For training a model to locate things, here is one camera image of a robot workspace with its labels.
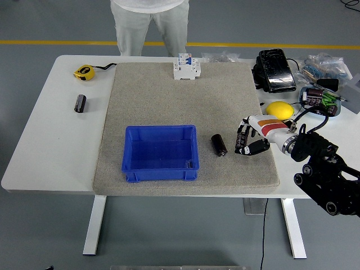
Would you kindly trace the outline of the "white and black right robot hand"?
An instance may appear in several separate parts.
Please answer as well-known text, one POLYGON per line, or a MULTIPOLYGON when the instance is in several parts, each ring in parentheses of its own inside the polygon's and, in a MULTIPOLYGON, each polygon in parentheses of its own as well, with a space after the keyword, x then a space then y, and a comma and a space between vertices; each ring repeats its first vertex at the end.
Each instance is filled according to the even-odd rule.
POLYGON ((257 155, 277 145, 284 154, 290 154, 298 135, 273 115, 253 115, 242 119, 235 143, 235 153, 245 156, 257 155))

